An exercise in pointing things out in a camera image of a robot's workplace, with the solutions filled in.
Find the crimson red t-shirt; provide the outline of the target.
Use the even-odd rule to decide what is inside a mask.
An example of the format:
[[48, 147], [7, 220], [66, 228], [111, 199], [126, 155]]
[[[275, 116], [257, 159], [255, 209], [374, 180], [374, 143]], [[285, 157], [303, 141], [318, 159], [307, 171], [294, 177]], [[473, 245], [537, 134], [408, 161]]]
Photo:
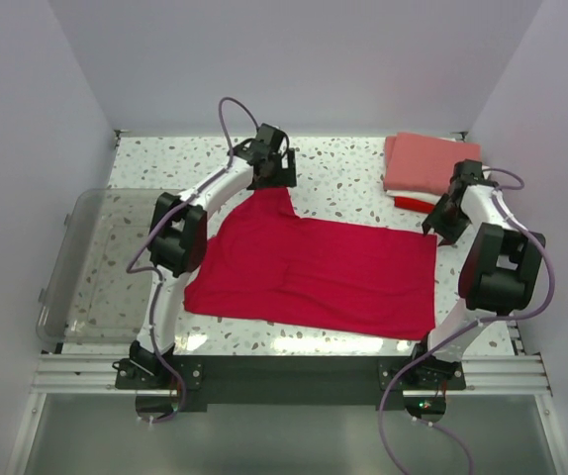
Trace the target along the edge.
[[433, 236], [302, 218], [287, 190], [262, 190], [210, 238], [184, 308], [420, 340], [435, 326], [435, 264]]

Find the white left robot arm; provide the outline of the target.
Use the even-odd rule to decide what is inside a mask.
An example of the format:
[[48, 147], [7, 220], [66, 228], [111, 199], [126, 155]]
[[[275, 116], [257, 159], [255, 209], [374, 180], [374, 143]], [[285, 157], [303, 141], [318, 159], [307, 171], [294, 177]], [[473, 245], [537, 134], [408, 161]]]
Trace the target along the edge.
[[256, 135], [234, 145], [229, 161], [177, 195], [161, 194], [155, 203], [144, 248], [153, 273], [146, 317], [129, 360], [150, 388], [165, 386], [172, 376], [175, 323], [190, 275], [204, 260], [208, 221], [243, 190], [294, 187], [295, 150], [286, 133], [262, 124]]

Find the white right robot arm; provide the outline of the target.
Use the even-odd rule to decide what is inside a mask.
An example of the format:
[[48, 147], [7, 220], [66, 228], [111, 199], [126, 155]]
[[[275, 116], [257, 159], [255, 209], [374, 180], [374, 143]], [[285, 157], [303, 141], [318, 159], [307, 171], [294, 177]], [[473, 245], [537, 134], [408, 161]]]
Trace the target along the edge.
[[522, 225], [504, 202], [504, 186], [485, 176], [475, 160], [456, 163], [445, 194], [422, 224], [443, 245], [476, 231], [458, 279], [458, 301], [443, 322], [414, 348], [411, 382], [431, 388], [444, 364], [455, 364], [494, 322], [506, 322], [530, 303], [540, 267], [547, 263], [545, 237]]

